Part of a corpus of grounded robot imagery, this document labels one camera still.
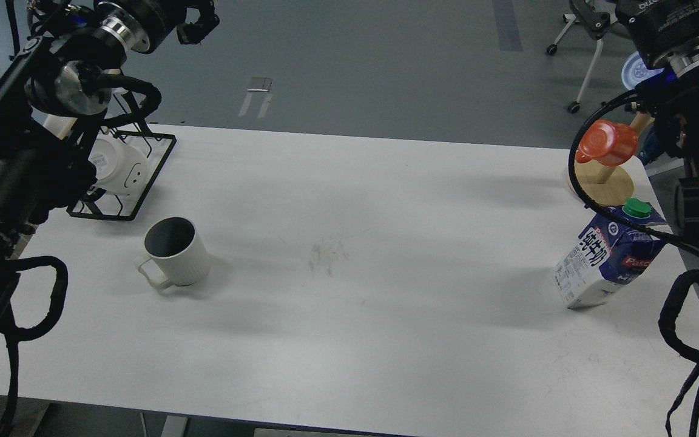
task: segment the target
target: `green bottle cap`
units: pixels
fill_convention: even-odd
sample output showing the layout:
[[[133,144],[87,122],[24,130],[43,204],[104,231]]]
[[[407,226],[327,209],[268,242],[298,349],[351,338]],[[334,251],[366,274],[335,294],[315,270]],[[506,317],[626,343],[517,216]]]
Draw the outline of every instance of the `green bottle cap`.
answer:
[[[627,199],[627,201],[624,203],[622,211],[631,217],[635,217],[636,219],[648,219],[652,215],[652,205],[649,205],[646,202],[641,202],[635,197],[630,197],[630,199]]]

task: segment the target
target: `wooden base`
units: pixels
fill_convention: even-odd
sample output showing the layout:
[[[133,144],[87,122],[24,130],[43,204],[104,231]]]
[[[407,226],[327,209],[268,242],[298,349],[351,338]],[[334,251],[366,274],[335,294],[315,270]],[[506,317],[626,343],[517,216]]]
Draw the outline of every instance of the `wooden base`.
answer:
[[[622,167],[614,167],[614,171],[606,179],[606,167],[598,161],[586,164],[576,164],[576,177],[579,183],[595,202],[602,206],[624,205],[628,197],[633,196],[635,185],[630,175]],[[568,186],[573,189],[569,180]]]

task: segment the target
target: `blue tape line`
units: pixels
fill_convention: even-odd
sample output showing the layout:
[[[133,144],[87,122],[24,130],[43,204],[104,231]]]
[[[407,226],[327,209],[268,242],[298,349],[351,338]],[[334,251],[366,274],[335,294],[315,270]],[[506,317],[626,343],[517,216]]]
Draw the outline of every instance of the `blue tape line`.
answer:
[[[511,0],[493,0],[493,11],[498,29],[498,46],[502,52],[521,52],[519,26],[516,24],[514,3]]]

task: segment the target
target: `white mug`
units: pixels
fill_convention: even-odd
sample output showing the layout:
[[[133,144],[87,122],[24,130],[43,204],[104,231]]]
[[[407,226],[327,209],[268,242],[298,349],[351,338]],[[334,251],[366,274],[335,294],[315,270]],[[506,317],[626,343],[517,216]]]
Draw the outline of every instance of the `white mug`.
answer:
[[[96,167],[97,188],[112,194],[138,194],[147,185],[147,157],[109,134],[99,134],[88,160]]]
[[[150,260],[163,272],[154,279],[142,268]],[[153,288],[194,284],[209,273],[211,266],[196,226],[182,217],[164,218],[151,226],[144,236],[144,254],[134,262]]]

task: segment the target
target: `black wire rack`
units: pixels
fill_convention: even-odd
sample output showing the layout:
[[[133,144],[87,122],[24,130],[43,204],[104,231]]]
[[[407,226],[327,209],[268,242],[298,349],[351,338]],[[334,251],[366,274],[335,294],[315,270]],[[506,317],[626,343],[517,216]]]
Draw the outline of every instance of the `black wire rack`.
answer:
[[[67,208],[72,217],[94,220],[117,220],[130,222],[134,220],[145,197],[150,192],[155,179],[160,174],[167,158],[172,153],[177,137],[171,134],[152,132],[145,122],[134,124],[133,130],[111,129],[110,133],[120,141],[135,147],[147,157],[147,163],[152,169],[144,189],[136,195],[112,194],[101,188],[91,188],[86,195],[74,206]]]

